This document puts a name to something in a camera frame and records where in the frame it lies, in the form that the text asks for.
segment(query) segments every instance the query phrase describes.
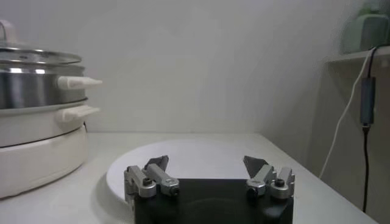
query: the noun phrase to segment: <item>screw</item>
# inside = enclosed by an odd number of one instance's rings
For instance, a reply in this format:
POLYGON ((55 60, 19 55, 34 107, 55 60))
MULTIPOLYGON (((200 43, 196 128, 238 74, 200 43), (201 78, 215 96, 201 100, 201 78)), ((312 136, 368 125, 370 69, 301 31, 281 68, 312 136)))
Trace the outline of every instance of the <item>screw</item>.
POLYGON ((142 180, 142 185, 143 186, 149 186, 152 184, 152 180, 150 178, 145 178, 142 180))
POLYGON ((277 187, 283 187, 285 185, 285 181, 283 179, 276 179, 275 186, 277 187))

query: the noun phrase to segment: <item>white plate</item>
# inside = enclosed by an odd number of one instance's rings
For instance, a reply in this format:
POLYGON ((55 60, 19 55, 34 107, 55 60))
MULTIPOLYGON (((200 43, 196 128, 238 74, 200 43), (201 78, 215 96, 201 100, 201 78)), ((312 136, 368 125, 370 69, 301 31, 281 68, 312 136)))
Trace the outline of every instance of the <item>white plate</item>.
POLYGON ((124 201, 123 171, 127 166, 142 168, 150 158, 169 156, 166 172, 176 178, 238 178, 248 179, 243 163, 245 155, 261 158, 259 152, 247 148, 199 139, 159 142, 131 150, 119 157, 106 176, 110 190, 124 201))

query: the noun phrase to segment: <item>white wall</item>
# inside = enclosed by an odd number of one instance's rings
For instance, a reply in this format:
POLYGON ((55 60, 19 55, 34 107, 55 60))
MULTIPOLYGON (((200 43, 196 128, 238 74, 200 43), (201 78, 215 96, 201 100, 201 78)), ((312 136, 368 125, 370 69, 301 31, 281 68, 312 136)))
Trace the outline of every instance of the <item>white wall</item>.
POLYGON ((91 131, 259 131, 300 162, 349 0, 12 0, 23 41, 84 57, 91 131))

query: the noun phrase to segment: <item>black cable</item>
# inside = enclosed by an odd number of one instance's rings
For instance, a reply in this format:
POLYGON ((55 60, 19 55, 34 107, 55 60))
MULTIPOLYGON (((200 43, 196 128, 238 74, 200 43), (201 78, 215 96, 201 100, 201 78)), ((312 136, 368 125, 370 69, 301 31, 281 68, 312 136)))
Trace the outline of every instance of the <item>black cable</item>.
POLYGON ((366 213, 367 209, 367 196, 368 196, 368 183, 369 183, 369 174, 370 174, 370 166, 368 160, 368 150, 367 150, 367 142, 368 142, 368 132, 370 131, 370 127, 363 127, 364 133, 364 160, 366 162, 366 174, 364 177, 364 200, 363 200, 363 212, 366 213))
POLYGON ((382 45, 378 45, 378 46, 374 47, 374 50, 371 53, 370 63, 368 66, 367 78, 371 77, 371 67, 372 67, 372 62, 374 61, 374 55, 375 55, 376 51, 381 47, 387 47, 387 46, 390 46, 390 45, 389 44, 382 44, 382 45))

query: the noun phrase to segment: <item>shelf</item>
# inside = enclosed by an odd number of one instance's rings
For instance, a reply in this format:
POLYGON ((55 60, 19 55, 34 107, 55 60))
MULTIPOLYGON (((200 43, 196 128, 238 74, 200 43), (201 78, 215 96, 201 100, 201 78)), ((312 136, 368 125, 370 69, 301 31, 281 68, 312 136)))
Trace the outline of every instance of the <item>shelf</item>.
MULTIPOLYGON (((363 61, 369 51, 362 51, 352 54, 337 55, 327 58, 328 63, 339 63, 339 62, 349 62, 349 61, 363 61)), ((385 58, 390 59, 390 47, 381 47, 375 53, 375 58, 385 58)))

